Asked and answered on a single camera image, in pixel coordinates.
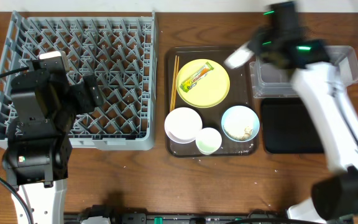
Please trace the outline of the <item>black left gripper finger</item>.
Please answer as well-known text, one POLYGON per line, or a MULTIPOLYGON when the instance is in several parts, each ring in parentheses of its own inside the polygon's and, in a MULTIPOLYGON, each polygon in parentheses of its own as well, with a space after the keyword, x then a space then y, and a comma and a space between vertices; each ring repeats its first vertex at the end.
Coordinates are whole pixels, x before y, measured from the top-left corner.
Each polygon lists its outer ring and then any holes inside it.
POLYGON ((87 75, 83 77, 85 89, 89 101, 94 107, 102 106, 104 103, 103 94, 99 89, 97 78, 94 75, 87 75))
POLYGON ((94 111, 93 98, 85 82, 70 87, 70 99, 75 105, 77 114, 85 114, 94 111))

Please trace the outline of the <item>green orange snack wrapper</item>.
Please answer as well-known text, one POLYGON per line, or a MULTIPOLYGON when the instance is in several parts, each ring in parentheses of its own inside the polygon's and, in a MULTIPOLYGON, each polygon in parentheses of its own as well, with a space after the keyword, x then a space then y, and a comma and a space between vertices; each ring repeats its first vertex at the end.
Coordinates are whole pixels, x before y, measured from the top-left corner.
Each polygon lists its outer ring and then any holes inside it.
POLYGON ((185 92, 189 92, 194 86, 196 86, 197 82, 204 78, 209 72, 213 71, 214 67, 209 63, 206 62, 201 68, 198 69, 197 72, 192 74, 186 80, 181 82, 180 88, 185 92))

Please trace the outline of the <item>small white cup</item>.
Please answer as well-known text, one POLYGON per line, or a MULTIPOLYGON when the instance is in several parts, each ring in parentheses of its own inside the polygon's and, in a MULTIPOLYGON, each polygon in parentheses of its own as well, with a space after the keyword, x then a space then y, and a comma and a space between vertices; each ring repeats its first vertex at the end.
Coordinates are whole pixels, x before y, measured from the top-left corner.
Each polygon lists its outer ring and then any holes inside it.
POLYGON ((214 128, 203 128, 196 136, 196 147, 200 153, 210 155, 216 152, 222 144, 222 136, 214 128))

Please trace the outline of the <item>white napkin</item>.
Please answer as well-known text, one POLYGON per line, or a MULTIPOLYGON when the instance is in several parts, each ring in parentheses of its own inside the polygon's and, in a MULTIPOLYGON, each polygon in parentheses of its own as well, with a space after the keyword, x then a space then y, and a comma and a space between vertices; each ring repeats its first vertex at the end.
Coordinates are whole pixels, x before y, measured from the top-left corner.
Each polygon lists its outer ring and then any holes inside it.
POLYGON ((248 48, 248 44, 249 42, 244 43, 225 59, 224 63, 228 68, 239 68, 254 56, 253 51, 248 48))

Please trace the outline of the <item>light blue bowl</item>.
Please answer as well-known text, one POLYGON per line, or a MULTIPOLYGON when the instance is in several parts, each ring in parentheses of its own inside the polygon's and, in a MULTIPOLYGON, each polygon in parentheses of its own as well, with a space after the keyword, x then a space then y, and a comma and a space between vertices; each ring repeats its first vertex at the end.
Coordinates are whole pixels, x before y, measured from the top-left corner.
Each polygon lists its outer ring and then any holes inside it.
POLYGON ((248 142, 253 140, 259 133, 260 130, 260 121, 259 117, 257 116, 256 112, 249 107, 246 106, 233 106, 227 109, 222 118, 221 118, 221 126, 223 128, 224 134, 235 142, 248 142), (248 140, 245 141, 236 141, 231 139, 224 130, 224 125, 226 123, 236 123, 236 124, 247 124, 252 126, 253 133, 248 140))

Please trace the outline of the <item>rice food waste pile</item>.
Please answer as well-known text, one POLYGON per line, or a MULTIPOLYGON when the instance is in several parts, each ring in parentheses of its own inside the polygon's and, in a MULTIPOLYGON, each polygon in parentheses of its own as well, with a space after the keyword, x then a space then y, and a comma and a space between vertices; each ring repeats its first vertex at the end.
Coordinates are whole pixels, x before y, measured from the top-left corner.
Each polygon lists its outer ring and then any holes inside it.
POLYGON ((226 123, 224 130, 231 139, 236 141, 248 140, 253 133, 252 126, 247 124, 226 123))

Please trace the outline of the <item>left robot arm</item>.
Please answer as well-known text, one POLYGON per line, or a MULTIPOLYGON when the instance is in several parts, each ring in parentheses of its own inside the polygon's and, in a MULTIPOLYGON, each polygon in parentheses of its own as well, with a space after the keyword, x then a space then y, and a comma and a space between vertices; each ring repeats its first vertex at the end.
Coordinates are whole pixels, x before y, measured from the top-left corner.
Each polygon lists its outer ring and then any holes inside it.
POLYGON ((2 166, 14 189, 19 223, 63 223, 69 140, 75 118, 104 103, 96 77, 71 85, 68 61, 52 57, 30 62, 27 73, 11 82, 17 113, 7 129, 2 166))

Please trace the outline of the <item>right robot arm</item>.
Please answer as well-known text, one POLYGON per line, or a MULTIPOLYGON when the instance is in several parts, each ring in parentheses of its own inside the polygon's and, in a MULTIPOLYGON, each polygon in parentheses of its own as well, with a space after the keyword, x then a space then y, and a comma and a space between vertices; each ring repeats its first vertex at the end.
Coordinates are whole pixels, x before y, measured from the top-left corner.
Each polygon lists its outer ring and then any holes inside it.
POLYGON ((332 176, 312 186, 305 201, 287 210, 303 223, 330 223, 358 215, 358 115, 338 62, 322 39, 310 39, 294 1, 271 4, 268 24, 248 48, 262 61, 289 74, 323 145, 332 176))

